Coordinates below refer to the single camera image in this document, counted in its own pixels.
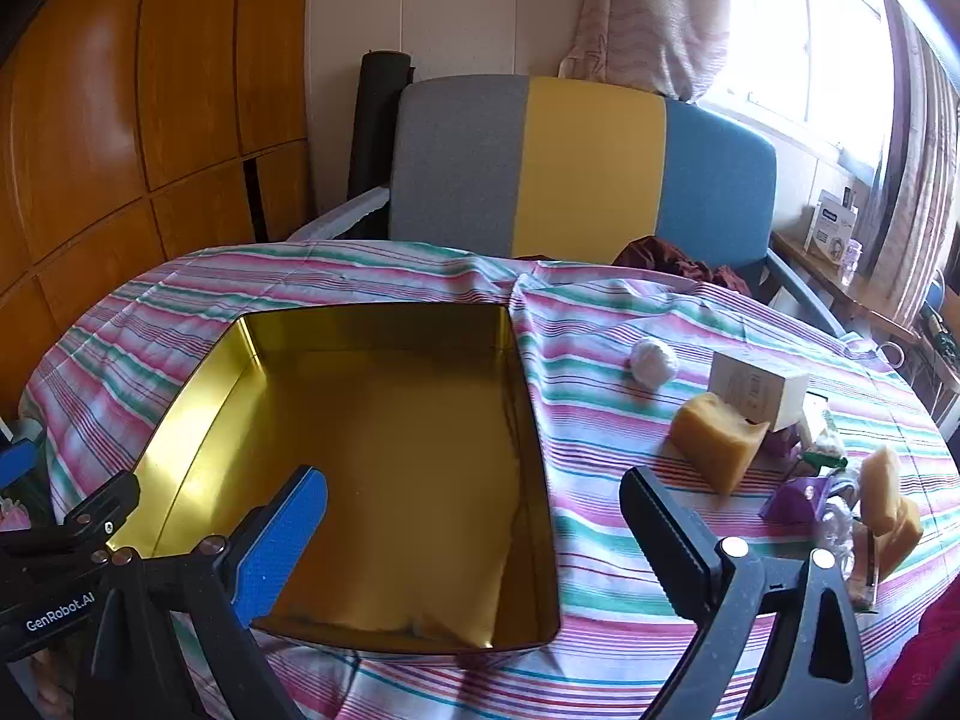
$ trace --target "chair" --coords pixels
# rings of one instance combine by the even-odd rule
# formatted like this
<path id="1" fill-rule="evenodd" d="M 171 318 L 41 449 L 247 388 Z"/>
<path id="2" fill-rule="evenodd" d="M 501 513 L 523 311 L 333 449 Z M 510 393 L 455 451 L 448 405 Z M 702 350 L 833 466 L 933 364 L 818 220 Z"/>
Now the chair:
<path id="1" fill-rule="evenodd" d="M 775 186 L 770 143 L 696 106 L 586 81 L 451 76 L 404 91 L 389 189 L 291 240 L 337 237 L 387 201 L 392 240 L 498 257 L 608 264 L 656 234 L 732 266 L 754 290 L 766 268 L 814 325 L 841 336 L 768 248 Z"/>

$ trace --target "white ball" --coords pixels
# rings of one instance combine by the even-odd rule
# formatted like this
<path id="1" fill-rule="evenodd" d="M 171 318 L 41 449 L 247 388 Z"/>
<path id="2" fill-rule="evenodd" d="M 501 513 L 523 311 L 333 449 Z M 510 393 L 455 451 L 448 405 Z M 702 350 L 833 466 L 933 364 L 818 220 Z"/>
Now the white ball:
<path id="1" fill-rule="evenodd" d="M 669 343 L 659 338 L 637 341 L 630 352 L 630 371 L 647 389 L 659 389 L 677 375 L 680 360 Z"/>

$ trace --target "striped tablecloth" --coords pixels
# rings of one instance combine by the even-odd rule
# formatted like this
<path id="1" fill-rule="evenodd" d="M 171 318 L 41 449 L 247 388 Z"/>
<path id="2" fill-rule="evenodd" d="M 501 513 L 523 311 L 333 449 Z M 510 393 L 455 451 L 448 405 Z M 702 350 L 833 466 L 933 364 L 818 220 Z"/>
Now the striped tablecloth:
<path id="1" fill-rule="evenodd" d="M 960 479 L 909 387 L 867 341 L 837 341 L 740 295 L 644 271 L 477 257 L 390 242 L 250 245 L 205 250 L 104 298 L 50 350 L 28 384 L 23 415 L 48 428 L 52 498 L 62 515 L 133 467 L 181 384 L 240 314 L 385 300 L 509 305 L 544 447 L 553 507 L 563 630 L 552 645 L 488 672 L 352 661 L 257 635 L 309 717 L 639 717 L 693 635 L 676 618 L 617 504 L 623 472 L 654 467 L 717 536 L 778 553 L 802 537 L 757 510 L 778 473 L 751 469 L 721 504 L 664 437 L 686 399 L 707 386 L 714 349 L 761 348 L 801 362 L 829 394 L 853 457 L 891 442 L 902 490 L 925 535 L 880 588 L 879 614 L 859 618 L 876 690 L 923 609 L 960 570 Z M 639 338 L 663 338 L 680 376 L 656 394 L 626 367 Z M 755 625 L 718 717 L 733 717 L 769 634 Z M 209 711 L 227 716 L 189 625 L 181 640 Z"/>

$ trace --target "gold metal tray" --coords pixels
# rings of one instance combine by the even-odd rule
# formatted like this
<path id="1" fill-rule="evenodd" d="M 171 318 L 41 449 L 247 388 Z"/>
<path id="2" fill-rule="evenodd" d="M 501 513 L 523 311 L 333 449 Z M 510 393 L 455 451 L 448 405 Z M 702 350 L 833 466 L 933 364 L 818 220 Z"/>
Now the gold metal tray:
<path id="1" fill-rule="evenodd" d="M 136 468 L 112 546 L 228 535 L 290 473 L 328 511 L 254 627 L 385 653 L 525 650 L 560 627 L 544 463 L 505 309 L 379 303 L 237 319 Z"/>

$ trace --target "plastic bottle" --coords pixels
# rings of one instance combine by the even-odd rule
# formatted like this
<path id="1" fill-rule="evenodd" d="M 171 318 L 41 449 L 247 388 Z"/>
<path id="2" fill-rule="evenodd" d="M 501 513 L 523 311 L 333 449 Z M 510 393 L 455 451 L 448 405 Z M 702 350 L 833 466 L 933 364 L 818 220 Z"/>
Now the plastic bottle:
<path id="1" fill-rule="evenodd" d="M 840 283 L 843 284 L 844 287 L 848 287 L 851 281 L 853 281 L 853 274 L 856 273 L 856 265 L 860 261 L 862 248 L 860 242 L 853 240 L 853 238 L 851 238 L 847 244 L 847 250 L 843 253 L 843 258 L 840 260 Z"/>

